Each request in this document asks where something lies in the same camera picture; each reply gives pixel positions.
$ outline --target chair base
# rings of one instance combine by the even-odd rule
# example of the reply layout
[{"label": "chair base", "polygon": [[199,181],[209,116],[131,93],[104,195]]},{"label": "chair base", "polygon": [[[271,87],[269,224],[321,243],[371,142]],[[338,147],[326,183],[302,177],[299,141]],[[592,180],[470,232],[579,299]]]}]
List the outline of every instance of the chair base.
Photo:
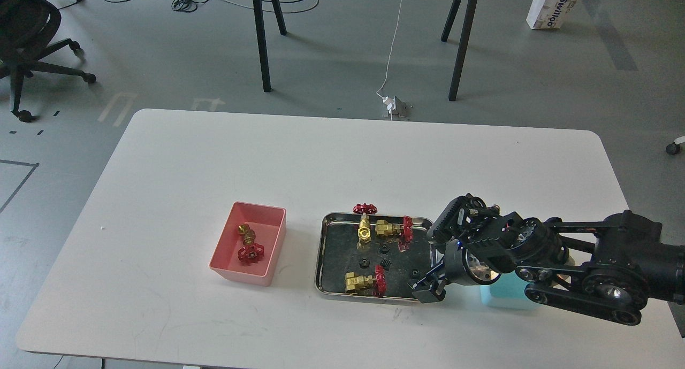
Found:
[{"label": "chair base", "polygon": [[60,40],[59,42],[52,43],[48,47],[41,50],[41,52],[37,53],[36,60],[27,60],[18,64],[6,63],[0,67],[0,79],[7,76],[10,77],[10,106],[12,106],[10,112],[12,112],[12,114],[21,122],[28,123],[36,120],[36,117],[32,116],[30,111],[19,109],[21,92],[24,88],[24,78],[33,77],[33,72],[80,76],[83,81],[87,82],[88,84],[96,81],[95,75],[89,74],[88,72],[39,61],[47,55],[56,52],[59,50],[59,48],[66,47],[67,45],[75,54],[81,50],[81,46],[78,44],[78,42],[74,42],[71,39],[64,39]]}]

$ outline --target caster wheel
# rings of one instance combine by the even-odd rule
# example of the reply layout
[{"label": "caster wheel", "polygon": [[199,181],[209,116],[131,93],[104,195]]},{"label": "caster wheel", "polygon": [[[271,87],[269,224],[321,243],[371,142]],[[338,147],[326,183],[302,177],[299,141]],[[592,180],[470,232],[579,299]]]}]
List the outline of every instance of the caster wheel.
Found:
[{"label": "caster wheel", "polygon": [[31,115],[29,111],[26,111],[25,109],[19,112],[14,112],[14,116],[19,118],[20,122],[30,123],[34,121],[34,117]]},{"label": "caster wheel", "polygon": [[666,152],[668,152],[669,155],[678,154],[681,150],[682,147],[679,144],[671,143],[670,145],[666,146]]},{"label": "caster wheel", "polygon": [[87,82],[88,84],[93,84],[95,82],[95,75],[85,74],[83,75],[83,81]]},{"label": "caster wheel", "polygon": [[69,43],[69,49],[73,50],[74,53],[76,53],[76,51],[81,49],[81,45],[79,45],[78,42],[71,42],[71,43]]}]

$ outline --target brass valve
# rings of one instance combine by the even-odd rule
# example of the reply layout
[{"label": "brass valve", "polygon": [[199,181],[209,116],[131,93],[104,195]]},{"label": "brass valve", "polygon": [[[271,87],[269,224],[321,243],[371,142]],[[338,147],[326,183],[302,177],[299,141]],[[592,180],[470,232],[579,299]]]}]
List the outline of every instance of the brass valve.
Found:
[{"label": "brass valve", "polygon": [[242,235],[242,244],[251,245],[255,243],[255,231],[247,223],[238,226],[238,234]]},{"label": "brass valve", "polygon": [[372,275],[363,276],[357,275],[354,272],[348,272],[345,274],[345,293],[346,294],[359,294],[360,290],[370,288],[374,286],[375,278]]},{"label": "brass valve", "polygon": [[376,235],[379,237],[387,237],[389,235],[398,235],[402,232],[402,225],[395,225],[387,222],[387,220],[379,219],[376,221]]},{"label": "brass valve", "polygon": [[369,216],[367,214],[362,214],[362,220],[360,220],[359,222],[359,230],[357,230],[357,236],[359,237],[357,249],[366,249],[366,247],[369,245],[369,242],[371,241],[371,223],[369,222]]}]

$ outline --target office chair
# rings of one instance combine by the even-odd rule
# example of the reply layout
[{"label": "office chair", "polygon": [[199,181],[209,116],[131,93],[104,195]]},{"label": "office chair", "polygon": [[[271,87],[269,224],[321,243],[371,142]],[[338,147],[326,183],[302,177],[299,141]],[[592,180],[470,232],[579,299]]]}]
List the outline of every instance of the office chair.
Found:
[{"label": "office chair", "polygon": [[29,111],[19,111],[24,77],[32,77],[34,71],[80,76],[88,83],[95,82],[93,74],[40,61],[67,45],[74,53],[81,50],[71,39],[50,44],[61,19],[59,10],[45,0],[0,0],[0,79],[10,76],[10,106],[22,122],[34,120]]}]

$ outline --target red valve handle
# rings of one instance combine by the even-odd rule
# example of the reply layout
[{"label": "red valve handle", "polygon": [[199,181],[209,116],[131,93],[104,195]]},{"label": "red valve handle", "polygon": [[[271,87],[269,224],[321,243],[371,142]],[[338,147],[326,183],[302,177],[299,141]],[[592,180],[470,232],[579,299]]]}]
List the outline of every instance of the red valve handle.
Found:
[{"label": "red valve handle", "polygon": [[376,208],[376,206],[370,203],[369,205],[367,205],[366,203],[357,203],[354,209],[352,209],[352,212],[355,214],[375,214],[378,212],[378,209]]},{"label": "red valve handle", "polygon": [[260,244],[244,245],[244,247],[238,250],[238,259],[247,264],[257,262],[262,257],[264,257],[264,246]]},{"label": "red valve handle", "polygon": [[374,285],[374,296],[382,297],[387,290],[387,283],[385,281],[385,271],[383,266],[376,265],[376,284]]}]

